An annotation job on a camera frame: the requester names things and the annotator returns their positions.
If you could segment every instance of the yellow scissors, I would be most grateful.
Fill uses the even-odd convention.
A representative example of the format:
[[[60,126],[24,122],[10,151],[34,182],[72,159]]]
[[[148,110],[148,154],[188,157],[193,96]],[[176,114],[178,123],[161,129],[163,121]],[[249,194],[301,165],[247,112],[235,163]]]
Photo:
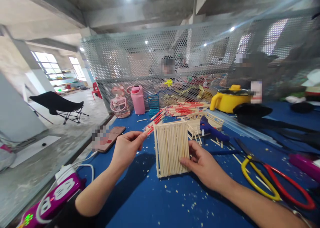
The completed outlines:
[[[306,210],[314,210],[316,208],[316,205],[314,203],[314,201],[312,200],[312,198],[310,197],[310,195],[298,184],[296,183],[293,179],[291,179],[290,177],[286,176],[285,174],[283,174],[282,172],[280,172],[279,170],[277,170],[276,168],[263,163],[261,160],[257,159],[245,146],[245,144],[242,143],[242,141],[238,138],[235,138],[236,142],[238,143],[238,145],[241,147],[241,149],[243,149],[243,151],[247,154],[246,159],[244,160],[244,162],[242,162],[241,165],[241,170],[243,175],[246,177],[246,179],[248,180],[248,182],[262,195],[264,195],[265,197],[274,200],[274,201],[280,201],[280,195],[278,193],[278,191],[274,188],[274,186],[270,183],[270,181],[262,174],[262,172],[255,166],[255,164],[253,164],[252,161],[255,162],[259,162],[261,163],[266,170],[268,171],[268,174],[270,175],[271,179],[273,180],[274,184],[277,186],[278,190],[280,191],[280,193],[289,201],[291,201],[293,204],[295,204],[296,206],[299,206],[303,209]],[[250,163],[250,165],[252,166],[252,168],[255,170],[255,172],[258,173],[258,175],[261,177],[261,179],[266,183],[266,185],[270,188],[271,192],[273,193],[273,195],[269,195],[267,192],[265,192],[263,189],[261,189],[259,186],[256,185],[256,183],[253,182],[253,180],[250,178],[250,176],[248,175],[247,171],[246,171],[246,166],[248,165],[248,163]],[[285,178],[288,182],[290,182],[294,187],[296,187],[306,198],[307,200],[307,204],[302,204],[301,202],[295,200],[285,189],[284,187],[281,185],[281,183],[278,181],[277,177],[275,176],[275,173],[281,175],[283,178]]]

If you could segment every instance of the blue glue gun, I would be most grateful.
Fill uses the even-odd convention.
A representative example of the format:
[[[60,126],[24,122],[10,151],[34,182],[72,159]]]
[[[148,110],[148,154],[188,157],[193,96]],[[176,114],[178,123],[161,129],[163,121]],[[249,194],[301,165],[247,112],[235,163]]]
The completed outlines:
[[[210,133],[212,136],[218,138],[218,140],[223,142],[228,142],[230,140],[229,136],[222,134],[221,132],[217,131],[214,127],[212,127],[206,116],[202,116],[200,120],[200,130],[204,130],[205,133]]]

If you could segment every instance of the white power cord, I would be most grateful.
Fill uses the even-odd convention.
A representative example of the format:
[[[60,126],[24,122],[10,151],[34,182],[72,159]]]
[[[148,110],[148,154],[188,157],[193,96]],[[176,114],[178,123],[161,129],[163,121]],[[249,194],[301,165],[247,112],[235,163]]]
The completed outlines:
[[[72,168],[78,168],[78,167],[80,167],[80,166],[89,166],[89,167],[91,167],[91,170],[92,170],[92,179],[91,179],[91,182],[93,182],[93,180],[94,180],[94,169],[93,169],[93,166],[92,165],[90,165],[90,164],[80,164],[80,165],[77,165],[77,164],[79,164],[79,163],[82,163],[82,162],[84,162],[84,161],[87,161],[88,159],[90,159],[91,157],[93,157],[94,155],[96,155],[98,152],[94,152],[94,153],[92,153],[91,154],[91,156],[89,157],[89,158],[86,158],[85,160],[82,160],[82,161],[78,161],[78,162],[76,162],[76,163],[74,163],[69,169],[67,169],[67,170],[65,170],[65,172],[63,172],[62,174],[61,174],[61,176],[63,175],[63,174],[65,174],[66,172],[68,172],[70,169],[72,169]],[[40,201],[40,203],[39,203],[39,205],[38,205],[38,207],[37,207],[37,211],[36,211],[36,219],[37,219],[37,221],[40,223],[40,224],[48,224],[48,223],[50,223],[52,220],[44,220],[44,219],[42,219],[41,217],[40,217],[40,208],[42,207],[42,203],[43,203],[43,201],[44,201],[44,199],[47,197],[47,195],[52,191],[52,188],[54,187],[54,185],[56,184],[56,181],[52,184],[52,186],[49,188],[49,190],[47,191],[47,193],[42,197],[42,199],[41,199],[41,201]]]

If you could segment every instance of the hand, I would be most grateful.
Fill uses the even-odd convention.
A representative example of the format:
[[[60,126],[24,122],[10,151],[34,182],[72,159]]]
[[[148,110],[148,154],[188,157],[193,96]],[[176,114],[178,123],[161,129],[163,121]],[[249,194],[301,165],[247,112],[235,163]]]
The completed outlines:
[[[191,160],[181,158],[180,163],[193,171],[206,187],[221,193],[233,182],[213,156],[196,141],[189,141],[189,150]]]
[[[219,84],[221,87],[226,87],[227,86],[227,79],[226,78],[223,78],[221,81],[220,81],[220,84]]]
[[[137,150],[142,150],[142,144],[147,135],[140,131],[130,131],[117,138],[110,166],[124,171],[132,163]]]

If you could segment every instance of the perforated metal mesh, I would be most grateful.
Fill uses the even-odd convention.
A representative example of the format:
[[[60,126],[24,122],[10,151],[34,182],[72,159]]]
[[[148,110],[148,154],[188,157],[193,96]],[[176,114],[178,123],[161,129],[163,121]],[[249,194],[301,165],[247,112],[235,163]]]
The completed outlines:
[[[254,20],[233,31],[231,24],[202,23],[101,34],[82,46],[109,112],[114,86],[142,85],[146,108],[149,95],[159,95],[160,107],[210,101],[219,88],[248,88],[257,79],[275,98],[304,81],[301,71],[319,65],[320,25],[312,15]]]

